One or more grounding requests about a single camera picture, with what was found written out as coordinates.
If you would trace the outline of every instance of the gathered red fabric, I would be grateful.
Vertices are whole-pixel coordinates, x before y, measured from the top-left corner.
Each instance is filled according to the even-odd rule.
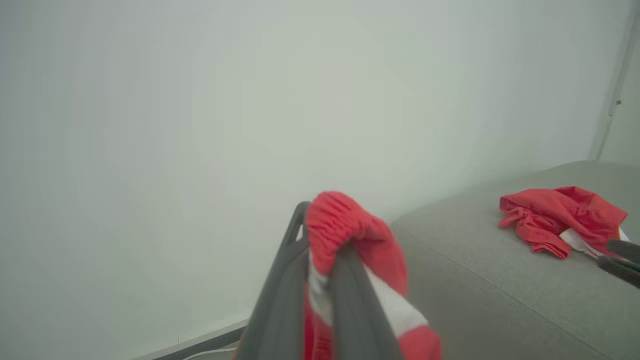
[[[619,228],[627,213],[598,194],[568,186],[558,189],[530,189],[500,198],[500,210],[506,217],[505,228],[515,224],[516,234],[534,252],[547,250],[564,259],[571,246],[558,235],[575,230],[595,250],[611,255],[607,241],[619,238]]]
[[[351,241],[406,360],[439,360],[440,338],[405,299],[404,256],[389,227],[352,198],[323,192],[307,209],[311,262],[305,299],[305,359],[333,358],[333,311],[327,277],[337,251]]]

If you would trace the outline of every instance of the red garment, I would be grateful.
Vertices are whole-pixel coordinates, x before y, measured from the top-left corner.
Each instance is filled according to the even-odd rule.
[[[558,235],[570,227],[595,250],[611,255],[606,243],[619,238],[618,229],[628,215],[577,186],[505,195],[500,198],[500,210],[507,214],[500,221],[501,228],[516,223],[516,234],[534,252],[548,250],[561,259],[569,256],[571,246]]]
[[[360,255],[406,360],[439,360],[440,338],[405,299],[406,263],[391,230],[353,199],[324,192],[307,209],[311,262],[305,304],[305,359],[333,358],[332,307],[327,277],[349,241]]]

